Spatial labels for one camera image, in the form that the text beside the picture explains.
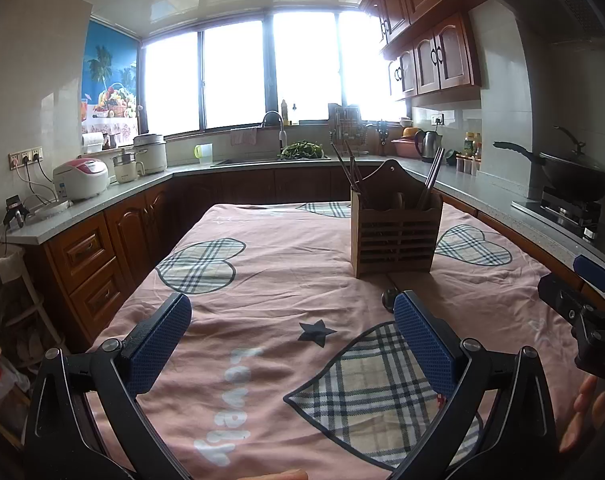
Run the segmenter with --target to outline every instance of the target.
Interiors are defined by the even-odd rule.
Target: power outlet
[[[42,146],[37,146],[36,148],[30,148],[29,150],[23,150],[21,152],[9,153],[9,169],[14,170],[16,166],[23,166],[23,160],[25,160],[25,157],[28,160],[28,164],[33,164],[36,162],[36,158],[34,158],[35,154],[38,154],[38,157],[36,158],[42,160]]]

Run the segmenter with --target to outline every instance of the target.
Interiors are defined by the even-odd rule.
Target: human hand
[[[587,375],[585,380],[578,390],[578,396],[573,403],[573,410],[575,415],[569,422],[565,434],[562,436],[560,441],[560,453],[567,452],[573,449],[573,446],[580,439],[580,433],[585,423],[585,415],[593,400],[595,394],[595,387],[598,383],[598,377],[594,375]],[[591,420],[596,430],[600,429],[601,425],[605,421],[605,392],[602,392],[593,402],[591,407]]]
[[[250,478],[241,478],[240,480],[309,480],[306,471],[302,469],[291,469],[284,473],[276,473],[273,475],[252,476]]]

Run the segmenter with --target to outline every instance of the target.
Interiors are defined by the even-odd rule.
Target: white rice cooker
[[[59,201],[83,200],[102,193],[108,185],[106,164],[96,158],[75,158],[54,170]]]
[[[146,175],[167,169],[167,142],[162,134],[142,134],[134,137],[134,153],[138,173]]]

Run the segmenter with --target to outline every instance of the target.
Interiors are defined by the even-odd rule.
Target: green vegetables
[[[324,158],[325,152],[322,151],[322,146],[301,140],[300,142],[294,142],[288,145],[282,150],[281,155],[278,156],[281,160],[296,160],[298,158]]]

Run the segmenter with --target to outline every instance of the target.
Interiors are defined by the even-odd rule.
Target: gray countertop
[[[361,156],[357,160],[363,165],[381,164],[386,158],[382,156]],[[430,164],[412,158],[394,157],[401,166],[413,176],[424,180]],[[313,167],[336,166],[339,162],[335,157],[324,160],[297,160],[288,162],[260,162],[254,164],[233,164],[214,166],[213,164],[187,164],[173,166],[167,171],[138,178],[127,184],[111,184],[100,195],[82,200],[51,218],[36,221],[31,219],[22,229],[11,229],[7,232],[7,242],[22,245],[39,245],[54,237],[58,233],[74,224],[92,216],[93,214],[113,205],[125,198],[148,189],[156,184],[169,180],[173,176],[213,173],[218,171],[241,171],[250,168],[285,168],[285,167]],[[513,200],[524,200],[524,197],[514,192],[496,186],[481,173],[475,176],[460,173],[450,166],[442,166],[435,184],[439,189],[463,202],[471,205],[502,222],[511,229],[519,232],[525,238],[540,246],[555,256],[567,267],[572,268],[573,260],[579,254],[585,254],[592,260],[605,265],[598,254],[590,252],[570,237],[560,233],[554,228],[544,224],[538,219],[529,216],[511,206]]]

